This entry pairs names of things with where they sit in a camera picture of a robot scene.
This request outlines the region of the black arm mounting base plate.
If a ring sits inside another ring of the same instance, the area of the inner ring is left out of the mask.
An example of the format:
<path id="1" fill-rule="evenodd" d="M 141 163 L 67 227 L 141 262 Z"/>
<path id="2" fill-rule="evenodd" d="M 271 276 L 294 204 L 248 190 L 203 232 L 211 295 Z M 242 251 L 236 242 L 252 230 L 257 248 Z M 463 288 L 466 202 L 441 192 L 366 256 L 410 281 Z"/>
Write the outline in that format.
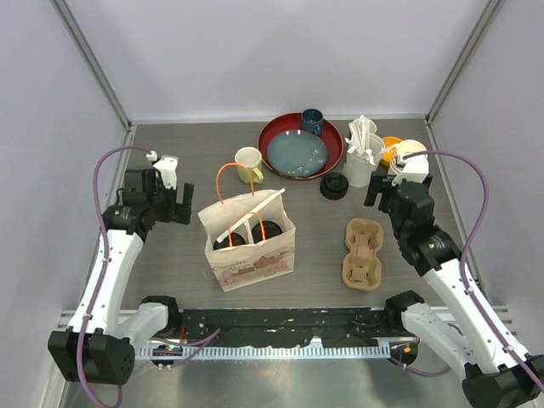
<path id="1" fill-rule="evenodd" d="M 198 342 L 214 332 L 212 347 L 292 349 L 315 337 L 326 348 L 373 346 L 379 338 L 413 338 L 392 309 L 185 309 L 181 323 L 155 339 Z"/>

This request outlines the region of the white stirrer stick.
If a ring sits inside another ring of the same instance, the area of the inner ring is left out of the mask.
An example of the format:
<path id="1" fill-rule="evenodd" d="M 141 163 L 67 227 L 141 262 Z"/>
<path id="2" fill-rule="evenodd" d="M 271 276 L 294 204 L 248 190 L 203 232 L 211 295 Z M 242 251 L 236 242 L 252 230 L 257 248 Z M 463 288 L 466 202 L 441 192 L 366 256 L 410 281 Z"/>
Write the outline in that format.
<path id="1" fill-rule="evenodd" d="M 259 217 L 264 220 L 283 221 L 285 209 L 283 194 L 285 188 L 280 190 L 259 190 L 254 195 L 237 196 L 229 201 L 235 205 L 235 219 L 227 229 L 218 237 L 227 238 L 229 233 L 234 232 L 244 223 L 248 224 L 252 217 Z"/>

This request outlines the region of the brown paper takeout bag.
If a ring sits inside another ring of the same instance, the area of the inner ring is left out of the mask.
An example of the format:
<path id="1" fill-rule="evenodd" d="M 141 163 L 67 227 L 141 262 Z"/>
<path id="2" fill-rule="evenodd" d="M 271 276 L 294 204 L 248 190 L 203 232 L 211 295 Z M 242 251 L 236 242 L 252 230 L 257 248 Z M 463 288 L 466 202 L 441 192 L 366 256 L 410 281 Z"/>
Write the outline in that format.
<path id="1" fill-rule="evenodd" d="M 237 196 L 254 195 L 258 190 L 250 183 L 251 191 L 247 194 L 224 198 L 220 189 L 220 176 L 228 167 L 239 167 L 230 162 L 224 164 L 216 175 L 216 192 L 218 201 L 198 212 L 207 240 L 205 256 L 221 289 L 230 292 L 244 286 L 250 286 L 260 281 L 266 281 L 294 270 L 296 227 L 289 219 L 286 210 L 283 221 L 268 220 L 277 223 L 283 230 L 281 235 L 263 240 L 255 244 L 252 238 L 252 227 L 256 223 L 263 224 L 259 217 L 252 217 L 249 223 L 244 223 L 234 232 L 246 240 L 246 245 L 213 250 L 213 243 L 235 219 L 235 205 L 230 200 Z"/>

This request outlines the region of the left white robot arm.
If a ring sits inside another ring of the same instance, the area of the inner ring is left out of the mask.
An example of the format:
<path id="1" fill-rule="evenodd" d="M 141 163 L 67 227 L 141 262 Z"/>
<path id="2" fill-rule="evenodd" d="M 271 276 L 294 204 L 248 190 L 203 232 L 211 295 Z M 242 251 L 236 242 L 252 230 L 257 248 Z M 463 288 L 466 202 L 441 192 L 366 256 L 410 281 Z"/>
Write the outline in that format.
<path id="1" fill-rule="evenodd" d="M 125 321 L 122 299 L 133 265 L 157 223 L 189 224 L 193 184 L 178 188 L 173 159 L 128 169 L 115 202 L 101 215 L 106 235 L 82 300 L 62 331 L 53 331 L 48 351 L 72 383 L 122 386 L 133 373 L 136 352 L 154 336 L 179 333 L 182 316 L 174 297 L 150 295 Z"/>

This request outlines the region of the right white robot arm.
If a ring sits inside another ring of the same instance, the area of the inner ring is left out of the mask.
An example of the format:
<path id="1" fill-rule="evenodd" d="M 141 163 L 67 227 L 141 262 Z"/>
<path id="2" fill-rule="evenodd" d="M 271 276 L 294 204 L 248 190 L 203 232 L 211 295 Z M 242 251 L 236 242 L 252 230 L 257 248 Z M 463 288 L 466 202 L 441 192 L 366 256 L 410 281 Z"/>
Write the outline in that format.
<path id="1" fill-rule="evenodd" d="M 434 289 L 455 320 L 450 326 L 413 291 L 386 302 L 388 332 L 421 338 L 458 376 L 473 407 L 519 407 L 543 393 L 543 357 L 532 355 L 490 306 L 461 264 L 461 251 L 434 222 L 432 181 L 375 171 L 365 206 L 389 216 L 403 259 Z"/>

